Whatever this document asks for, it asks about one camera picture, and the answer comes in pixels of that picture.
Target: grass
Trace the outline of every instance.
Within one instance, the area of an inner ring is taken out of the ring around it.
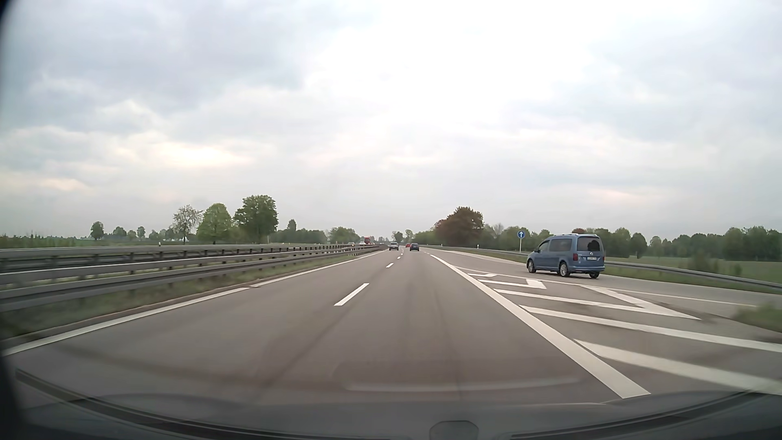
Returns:
[[[641,263],[643,265],[658,265],[665,267],[688,269],[689,258],[679,257],[651,257],[643,256],[641,258],[615,258],[608,257],[609,261],[626,261],[630,263]],[[782,283],[782,261],[726,261],[719,259],[719,271],[723,275],[741,276],[742,278],[752,278],[753,280],[771,281],[773,283]],[[741,274],[734,271],[734,266],[741,267]]]
[[[762,305],[752,310],[741,310],[734,316],[740,323],[782,333],[782,310],[772,305]]]
[[[193,281],[181,281],[171,286],[145,287],[136,291],[122,291],[111,294],[98,295],[89,298],[78,298],[61,301],[54,304],[39,305],[0,313],[0,338],[20,336],[39,330],[49,329],[76,323],[96,316],[103,316],[114,312],[121,312],[143,305],[155,304],[174,298],[206,292],[218,287],[228,287],[240,283],[261,280],[270,276],[281,275],[301,269],[315,268],[334,264],[355,258],[352,255],[343,255],[334,258],[324,258],[317,261],[309,261],[298,264],[289,264],[285,267],[251,270],[244,273],[227,274],[225,276],[212,276]]]
[[[479,251],[475,250],[460,250],[461,252],[469,252],[471,254],[486,255],[489,257],[503,258],[505,260],[518,261],[520,263],[526,263],[527,257],[525,255],[513,255],[513,254],[501,254],[491,251]],[[645,258],[652,258],[653,260],[645,261]],[[672,265],[674,262],[686,261],[687,258],[675,258],[675,257],[662,257],[668,258],[668,264],[666,267],[679,267],[678,265]],[[663,265],[659,262],[657,257],[642,257],[636,258],[609,258],[609,261],[639,261],[646,265]],[[766,263],[766,261],[743,261],[742,263]],[[780,265],[782,270],[782,263],[769,262],[771,265]],[[723,289],[735,289],[735,290],[750,290],[753,292],[763,292],[765,294],[782,294],[782,291],[775,290],[769,287],[755,286],[753,284],[744,283],[731,283],[730,281],[710,280],[708,278],[702,278],[700,276],[681,275],[678,273],[658,272],[648,269],[631,269],[631,268],[619,268],[619,267],[607,267],[605,268],[606,275],[624,276],[627,278],[636,278],[639,280],[651,280],[651,281],[663,281],[665,283],[679,283],[679,284],[692,284],[695,286],[707,286],[707,287],[721,287]]]

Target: treeline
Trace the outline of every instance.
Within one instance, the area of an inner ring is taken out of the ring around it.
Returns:
[[[153,242],[178,241],[200,243],[348,243],[361,237],[353,229],[344,226],[325,232],[319,229],[298,229],[291,219],[285,229],[277,230],[277,204],[269,196],[250,196],[242,199],[242,207],[233,215],[222,203],[215,203],[199,211],[190,205],[180,207],[174,213],[168,229],[152,230],[148,236],[145,228],[125,231],[117,226],[106,234],[101,222],[92,224],[90,236],[94,240],[151,240]]]
[[[524,231],[521,240],[522,251],[532,251],[552,235],[548,229],[530,231],[523,226],[505,227],[501,223],[487,225],[483,215],[469,207],[458,207],[447,218],[439,220],[431,229],[412,234],[404,239],[419,244],[461,247],[482,247],[502,251],[518,251],[518,231]],[[575,228],[571,233],[594,233],[603,241],[609,257],[640,258],[644,255],[656,257],[723,258],[735,261],[780,261],[782,260],[782,234],[763,226],[739,229],[730,228],[724,235],[696,233],[680,235],[673,240],[653,236],[647,240],[642,233],[631,233],[626,228],[613,232],[606,228]]]

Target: solid white line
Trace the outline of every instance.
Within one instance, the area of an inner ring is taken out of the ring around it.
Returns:
[[[545,289],[546,287],[538,280],[527,280],[527,284],[509,283],[507,281],[481,280],[482,283],[502,284],[503,286],[532,287],[533,289]]]
[[[676,316],[678,318],[700,320],[700,318],[696,318],[695,316],[690,316],[682,312],[677,312],[676,310],[671,310],[670,308],[662,307],[661,305],[656,305],[654,303],[642,300],[640,298],[635,298],[629,295],[620,294],[619,292],[614,292],[613,290],[606,289],[605,287],[594,287],[594,286],[584,286],[584,287],[590,290],[594,290],[599,294],[608,295],[611,298],[616,298],[620,301],[629,302],[630,304],[635,304],[638,307],[645,308],[647,310],[656,311],[658,312],[659,315],[668,315],[668,316]]]
[[[369,283],[361,284],[359,287],[356,288],[356,290],[350,292],[346,297],[344,297],[343,299],[339,300],[339,302],[334,304],[334,306],[340,306],[350,301],[352,297],[356,296],[356,294],[361,292],[366,286],[369,286]]]
[[[292,275],[281,276],[280,278],[275,278],[273,280],[263,281],[262,283],[252,284],[250,287],[260,287],[260,286],[265,286],[266,284],[270,284],[270,283],[277,283],[278,281],[287,280],[289,278],[293,278],[294,276],[301,276],[301,275],[305,275],[307,273],[312,273],[312,272],[317,272],[319,270],[328,269],[330,267],[334,267],[334,266],[338,266],[338,265],[344,265],[344,264],[350,263],[352,261],[361,260],[362,258],[371,257],[372,255],[377,255],[377,254],[381,254],[381,253],[382,252],[372,252],[369,255],[365,255],[365,256],[359,257],[359,258],[353,258],[353,259],[347,260],[347,261],[341,261],[339,263],[334,263],[333,265],[323,266],[323,267],[307,270],[307,271],[304,271],[304,272],[294,273]],[[249,287],[238,287],[236,289],[226,290],[225,292],[218,292],[216,294],[207,295],[205,297],[200,297],[200,298],[192,299],[192,300],[189,300],[189,301],[183,301],[183,302],[179,302],[177,304],[166,305],[164,307],[155,308],[153,310],[148,310],[146,312],[140,312],[140,313],[136,313],[134,315],[123,316],[122,318],[111,319],[110,321],[105,321],[104,323],[93,324],[91,326],[86,326],[86,327],[82,327],[80,329],[67,331],[65,333],[57,334],[55,336],[44,337],[42,339],[38,339],[37,341],[26,342],[24,344],[19,344],[16,347],[8,348],[8,349],[3,351],[3,355],[12,355],[14,353],[24,352],[25,350],[29,350],[31,348],[41,347],[42,345],[47,345],[47,344],[51,344],[52,342],[62,341],[62,340],[68,339],[70,337],[79,336],[80,334],[89,333],[91,331],[104,329],[104,328],[110,327],[110,326],[116,326],[117,324],[126,323],[126,322],[132,321],[134,319],[144,318],[145,316],[151,316],[151,315],[155,315],[155,314],[161,313],[161,312],[167,312],[169,310],[174,310],[175,308],[185,307],[186,305],[196,304],[196,303],[199,303],[201,301],[207,301],[207,300],[210,300],[210,299],[219,298],[219,297],[222,297],[222,296],[225,296],[225,295],[228,295],[228,294],[241,292],[242,290],[247,290],[247,289],[249,289]]]
[[[473,270],[473,271],[478,271],[478,272],[481,272],[481,271],[480,271],[480,270],[478,270],[478,269],[470,269],[470,268],[459,267],[459,266],[456,266],[456,267],[458,267],[459,269],[464,269],[464,270]],[[521,279],[523,279],[523,280],[531,280],[531,278],[527,278],[527,277],[525,277],[525,276],[518,276],[518,275],[507,275],[507,274],[504,274],[504,273],[496,273],[495,275],[497,275],[497,276],[507,276],[507,277],[510,277],[510,278],[521,278]],[[544,280],[544,281],[546,281],[547,283],[568,284],[568,285],[571,285],[571,286],[581,286],[581,287],[595,287],[595,286],[590,286],[590,285],[588,285],[588,284],[580,284],[580,283],[566,283],[566,282],[564,282],[564,281],[557,281],[557,280]],[[692,301],[707,301],[707,302],[715,302],[715,303],[717,303],[717,304],[742,305],[742,306],[744,306],[744,307],[757,307],[756,305],[752,305],[752,304],[744,304],[744,303],[740,303],[740,302],[729,302],[729,301],[718,301],[718,300],[716,300],[716,299],[706,299],[706,298],[691,298],[691,297],[682,297],[682,296],[679,296],[679,295],[668,295],[668,294],[653,294],[652,292],[640,292],[640,291],[638,291],[638,290],[616,289],[616,288],[613,288],[613,287],[612,287],[612,289],[613,289],[613,290],[618,290],[618,291],[620,291],[620,292],[627,292],[627,293],[629,293],[629,294],[654,295],[654,296],[656,296],[656,297],[667,297],[667,298],[677,298],[677,299],[688,299],[688,300],[692,300]]]
[[[611,366],[599,359],[597,356],[589,353],[580,345],[568,339],[565,335],[554,330],[546,323],[529,314],[523,308],[518,307],[506,297],[498,294],[494,290],[487,287],[480,281],[472,278],[441,258],[432,255],[433,258],[443,263],[445,266],[459,274],[462,278],[467,280],[473,286],[478,287],[483,293],[489,295],[490,298],[497,303],[505,307],[510,313],[519,318],[524,324],[535,330],[540,336],[544,337],[553,346],[558,348],[561,352],[565,353],[570,359],[579,364],[586,371],[591,373],[600,382],[609,387],[619,397],[626,399],[637,395],[647,395],[649,391],[643,389],[639,384],[636,384],[619,371],[614,370]]]
[[[732,371],[718,370],[707,366],[693,365],[691,363],[659,358],[656,356],[642,355],[636,352],[628,352],[619,348],[606,347],[590,342],[578,341],[594,354],[606,359],[612,359],[630,365],[642,366],[664,373],[689,377],[690,379],[703,380],[713,384],[725,385],[731,388],[739,388],[745,391],[762,391],[765,393],[782,395],[782,382],[765,377],[750,376],[749,374],[734,373]]]
[[[594,316],[577,315],[575,313],[558,312],[546,308],[523,307],[527,312],[536,315],[553,316],[555,318],[572,319],[584,323],[600,324],[602,326],[618,327],[620,329],[638,330],[653,334],[662,334],[666,336],[682,337],[694,341],[712,342],[714,344],[731,345],[733,347],[752,348],[755,350],[765,350],[767,352],[782,353],[782,344],[772,342],[752,341],[749,339],[740,339],[738,337],[717,336],[715,334],[698,333],[694,331],[669,329],[667,327],[649,326],[646,324],[626,323],[614,319],[597,318]]]
[[[593,305],[595,307],[603,307],[603,308],[613,308],[615,310],[626,310],[627,312],[639,312],[639,313],[650,313],[652,315],[663,315],[663,316],[676,316],[668,312],[663,312],[661,310],[654,310],[651,308],[645,308],[645,307],[636,307],[634,305],[619,305],[619,304],[609,304],[607,302],[597,302],[597,301],[588,301],[583,299],[574,299],[574,298],[564,298],[564,297],[552,297],[549,295],[538,295],[538,294],[531,294],[528,292],[516,292],[513,290],[503,290],[503,289],[495,289],[497,292],[500,292],[501,294],[508,294],[508,295],[518,295],[520,297],[529,297],[529,298],[539,298],[539,299],[547,299],[551,301],[561,301],[561,302],[569,302],[571,304],[581,304],[581,305]]]
[[[135,315],[129,315],[129,316],[123,316],[122,318],[111,319],[110,321],[105,321],[104,323],[93,324],[91,326],[86,326],[80,329],[67,331],[65,333],[57,334],[55,336],[44,337],[42,339],[38,339],[37,341],[26,342],[24,344],[19,344],[16,347],[11,347],[7,350],[4,350],[3,355],[5,356],[12,355],[14,353],[23,352],[31,348],[36,348],[36,347],[41,347],[42,345],[51,344],[52,342],[62,341],[70,337],[79,336],[80,334],[85,334],[91,331],[104,329],[106,327],[116,326],[117,324],[126,323],[134,319],[144,318],[145,316],[156,315],[158,313],[174,310],[175,308],[185,307],[186,305],[196,304],[202,301],[223,297],[225,295],[241,292],[242,290],[247,290],[247,289],[249,289],[249,287],[239,287],[236,289],[226,290],[225,292],[211,294],[205,297],[200,297],[200,298],[192,299],[190,301],[180,302],[177,304],[167,305],[161,308],[155,308],[153,310],[148,310],[146,312],[136,313]]]

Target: van rear window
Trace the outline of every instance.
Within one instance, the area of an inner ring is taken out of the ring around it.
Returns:
[[[577,251],[602,251],[600,239],[595,236],[580,236]]]

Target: grassy median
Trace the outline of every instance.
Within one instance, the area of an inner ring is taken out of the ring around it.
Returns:
[[[517,261],[522,264],[526,264],[527,262],[526,255],[520,255],[520,254],[502,254],[499,252],[481,251],[478,249],[475,250],[460,249],[459,251],[468,252],[470,254],[485,255],[487,257],[502,258],[504,260]],[[690,275],[684,275],[679,273],[659,272],[651,269],[607,267],[605,268],[604,273],[606,275],[624,276],[626,278],[636,278],[639,280],[662,281],[665,283],[692,284],[695,286],[721,287],[723,289],[750,290],[753,292],[763,292],[764,294],[782,294],[782,291],[772,289],[770,287],[756,286],[754,284],[745,284],[745,283],[732,283],[730,281],[722,281],[722,280],[711,280],[709,278],[704,278],[700,276],[690,276]]]
[[[162,301],[200,294],[220,287],[249,283],[271,276],[282,275],[302,269],[312,269],[355,258],[342,255],[316,261],[289,263],[285,267],[254,269],[244,273],[211,276],[200,280],[181,281],[171,285],[163,284],[137,290],[126,290],[89,298],[78,298],[54,304],[12,310],[0,313],[0,339],[51,329],[70,323],[77,323],[96,316],[122,312],[131,308],[151,305]]]

